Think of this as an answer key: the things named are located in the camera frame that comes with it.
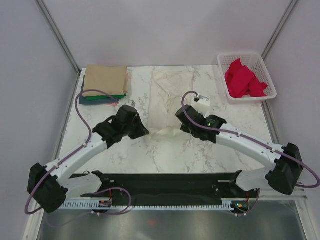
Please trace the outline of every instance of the red towel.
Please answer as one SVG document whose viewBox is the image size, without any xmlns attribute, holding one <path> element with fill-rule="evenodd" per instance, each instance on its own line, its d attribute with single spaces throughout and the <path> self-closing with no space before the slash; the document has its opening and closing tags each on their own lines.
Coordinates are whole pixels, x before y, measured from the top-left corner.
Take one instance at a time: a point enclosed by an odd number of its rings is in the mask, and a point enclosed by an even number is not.
<svg viewBox="0 0 320 240">
<path fill-rule="evenodd" d="M 251 97 L 266 97 L 264 90 L 268 85 L 260 83 L 254 72 L 247 66 L 241 64 L 240 58 L 235 60 L 229 70 L 225 73 L 225 81 L 230 96 L 233 98 L 242 98 L 250 94 Z"/>
</svg>

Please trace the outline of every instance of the plastic basket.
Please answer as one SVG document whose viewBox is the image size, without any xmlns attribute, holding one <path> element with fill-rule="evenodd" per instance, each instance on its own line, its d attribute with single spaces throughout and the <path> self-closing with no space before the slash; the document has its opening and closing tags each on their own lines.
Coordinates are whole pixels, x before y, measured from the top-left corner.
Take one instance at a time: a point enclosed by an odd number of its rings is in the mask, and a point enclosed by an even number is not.
<svg viewBox="0 0 320 240">
<path fill-rule="evenodd" d="M 270 77 L 264 60 L 262 57 L 255 52 L 241 52 L 241 53 L 227 53 L 218 55 L 218 64 L 220 73 L 222 75 L 222 82 L 225 88 L 225 92 L 230 104 L 240 104 L 240 103 L 261 103 L 267 99 L 274 99 L 277 96 L 277 91 L 275 89 L 274 83 Z M 230 96 L 227 87 L 225 74 L 228 71 L 230 65 L 237 59 L 241 59 L 242 65 L 247 66 L 252 72 L 255 73 L 256 77 L 261 83 L 268 84 L 268 87 L 264 90 L 266 96 L 263 97 L 251 97 L 246 95 L 242 98 L 234 98 Z"/>
</svg>

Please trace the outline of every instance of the white wall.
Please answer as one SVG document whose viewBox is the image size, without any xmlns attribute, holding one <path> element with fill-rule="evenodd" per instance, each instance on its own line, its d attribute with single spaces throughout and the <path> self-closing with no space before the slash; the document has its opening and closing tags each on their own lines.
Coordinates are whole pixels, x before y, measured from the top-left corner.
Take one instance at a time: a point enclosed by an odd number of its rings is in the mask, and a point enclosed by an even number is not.
<svg viewBox="0 0 320 240">
<path fill-rule="evenodd" d="M 20 240 L 30 167 L 52 160 L 76 83 L 33 0 L 0 2 L 0 239 Z"/>
<path fill-rule="evenodd" d="M 290 0 L 44 0 L 81 67 L 218 64 L 262 53 Z"/>
<path fill-rule="evenodd" d="M 320 1 L 300 1 L 266 59 L 278 92 L 270 101 L 282 144 L 299 146 L 302 160 L 320 175 Z M 305 170 L 302 180 L 314 184 Z M 320 189 L 309 190 L 320 226 Z"/>
</svg>

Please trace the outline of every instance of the white marble countertop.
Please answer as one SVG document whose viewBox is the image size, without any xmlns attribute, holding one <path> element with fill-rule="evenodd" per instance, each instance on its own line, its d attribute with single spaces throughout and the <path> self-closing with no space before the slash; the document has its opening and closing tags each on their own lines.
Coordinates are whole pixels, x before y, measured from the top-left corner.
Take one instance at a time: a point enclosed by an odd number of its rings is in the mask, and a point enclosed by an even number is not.
<svg viewBox="0 0 320 240">
<path fill-rule="evenodd" d="M 259 103 L 230 105 L 222 85 L 218 66 L 157 66 L 128 67 L 132 77 L 129 94 L 120 101 L 121 105 L 130 105 L 137 109 L 143 124 L 148 127 L 148 111 L 151 78 L 153 71 L 192 72 L 193 90 L 209 97 L 213 113 L 226 119 L 235 127 L 271 141 L 270 133 Z M 80 93 L 84 68 L 77 86 Z M 89 125 L 94 128 L 119 107 L 108 105 L 79 106 L 79 110 Z M 88 130 L 79 119 L 73 103 L 67 122 L 60 155 L 82 143 Z M 109 150 L 97 155 L 81 167 L 77 173 L 99 170 L 103 173 L 157 174 L 157 173 L 231 173 L 237 170 L 261 168 L 257 161 L 225 146 L 203 142 L 192 138 L 172 140 L 154 140 L 148 136 L 131 140 L 128 137 L 115 144 Z"/>
</svg>

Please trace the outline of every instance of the gray floor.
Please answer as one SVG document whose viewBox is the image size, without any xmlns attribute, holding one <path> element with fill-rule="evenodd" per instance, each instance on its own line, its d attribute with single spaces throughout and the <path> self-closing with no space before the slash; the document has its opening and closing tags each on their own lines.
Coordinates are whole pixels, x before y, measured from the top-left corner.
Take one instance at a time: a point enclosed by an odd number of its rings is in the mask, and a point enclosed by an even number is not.
<svg viewBox="0 0 320 240">
<path fill-rule="evenodd" d="M 48 215 L 62 224 L 84 213 Z M 119 216 L 87 215 L 61 228 L 42 226 L 44 240 L 304 240 L 294 202 L 260 201 L 246 217 L 217 211 L 131 211 Z"/>
</svg>

